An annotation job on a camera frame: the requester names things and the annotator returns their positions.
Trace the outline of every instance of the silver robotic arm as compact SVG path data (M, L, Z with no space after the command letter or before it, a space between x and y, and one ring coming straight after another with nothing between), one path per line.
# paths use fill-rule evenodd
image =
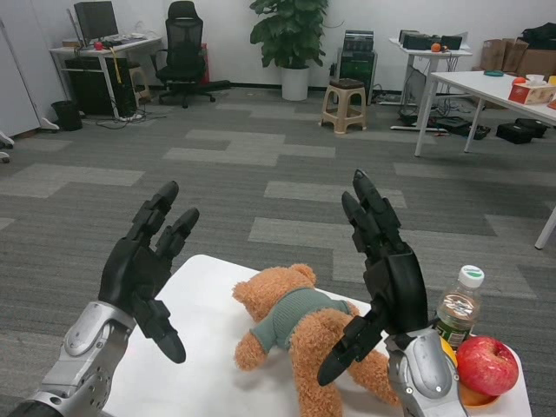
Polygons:
M150 248L177 193L177 184L169 182L142 205L133 227L110 253L98 301L87 305L65 335L60 357L38 391L9 417L97 416L109 398L114 372L136 325L173 362L185 361L185 349L169 323L170 313L155 297L199 218L196 208L167 226L156 250Z

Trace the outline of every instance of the bottle cap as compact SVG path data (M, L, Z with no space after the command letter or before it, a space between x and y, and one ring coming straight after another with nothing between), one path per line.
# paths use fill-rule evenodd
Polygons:
M460 271L458 281L466 287L478 288L485 280L485 273L473 265L466 265Z

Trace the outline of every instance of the gray carpet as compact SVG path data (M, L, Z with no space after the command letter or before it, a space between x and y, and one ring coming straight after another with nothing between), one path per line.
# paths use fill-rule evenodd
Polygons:
M88 122L22 139L0 165L0 415L51 367L115 241L168 180L182 190L171 219L201 211L176 267L195 254L251 268L306 262L321 288L366 300L340 205L358 167L396 207L431 311L463 264L484 268L476 331L519 354L533 415L556 415L556 238L533 248L556 202L556 131L528 145L491 134L469 155L464 138L430 135L417 159L416 134L388 129L392 108L373 106L367 132L335 136L317 126L322 94L297 104L273 90L217 98L148 106L165 117L125 129ZM512 118L488 110L482 122Z

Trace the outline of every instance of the mesh chair back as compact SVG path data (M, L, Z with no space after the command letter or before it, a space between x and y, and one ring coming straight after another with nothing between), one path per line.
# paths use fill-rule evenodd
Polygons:
M170 5L169 18L166 20L166 33L168 36L166 64L170 68L177 69L198 65L197 57L201 51L202 40L202 20L197 16L192 2L174 2Z

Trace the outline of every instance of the beige stool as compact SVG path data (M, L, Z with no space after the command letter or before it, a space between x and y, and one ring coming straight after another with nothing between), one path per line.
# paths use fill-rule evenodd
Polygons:
M338 107L330 109L328 102L332 93L338 96ZM351 97L361 97L361 111L352 109L349 104ZM367 130L367 98L365 95L365 84L361 81L342 78L339 81L331 81L322 104L322 119L319 125L331 122L334 125L334 133L342 135L350 124L360 123L363 130Z
M142 81L142 85L145 87L143 91L137 91L136 82L134 80L135 76L139 76ZM142 70L141 65L139 63L130 63L129 64L129 77L131 78L131 85L133 86L133 93L136 97L137 107L139 107L139 100L144 99L148 102L152 99L149 90L149 80L147 79L147 75L145 71Z

